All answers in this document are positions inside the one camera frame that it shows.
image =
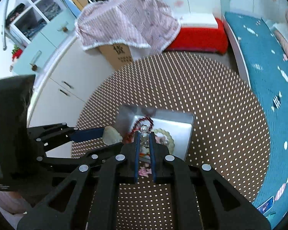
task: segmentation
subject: metal bolt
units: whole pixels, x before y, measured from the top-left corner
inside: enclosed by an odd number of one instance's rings
[[[81,172],[87,171],[87,170],[88,170],[88,165],[82,164],[82,165],[79,167],[79,170],[80,170]]]
[[[202,169],[205,170],[205,171],[209,171],[209,170],[211,170],[211,166],[209,164],[205,163],[205,164],[202,165]]]
[[[122,154],[119,154],[119,155],[117,155],[117,156],[115,157],[115,159],[118,160],[118,161],[122,161],[122,160],[125,159],[125,156],[122,155]]]
[[[165,156],[165,160],[167,160],[167,161],[169,161],[169,162],[173,161],[174,159],[175,159],[175,157],[172,156],[172,155],[167,155],[167,156]]]

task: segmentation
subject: round table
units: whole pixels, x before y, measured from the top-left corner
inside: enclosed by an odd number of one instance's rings
[[[165,52],[130,63],[93,93],[77,127],[113,125],[121,104],[194,113],[188,165],[210,164],[249,201],[268,168],[270,136],[250,87],[215,60],[190,52]],[[74,143],[72,157],[104,146],[102,139]],[[172,229],[170,185],[139,177],[121,184],[117,229]]]

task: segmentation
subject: metal tray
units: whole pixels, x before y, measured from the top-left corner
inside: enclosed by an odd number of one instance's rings
[[[121,105],[113,127],[124,137],[132,130],[135,122],[144,116],[150,116],[154,121],[153,129],[161,128],[171,134],[175,143],[173,155],[185,160],[193,130],[194,115],[136,105]]]

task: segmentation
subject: drawer knob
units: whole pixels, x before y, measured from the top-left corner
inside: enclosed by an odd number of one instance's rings
[[[32,69],[32,71],[36,72],[36,71],[37,71],[37,68],[38,68],[38,66],[37,66],[37,65],[35,65],[35,64],[30,64],[30,65],[31,65],[31,69]]]

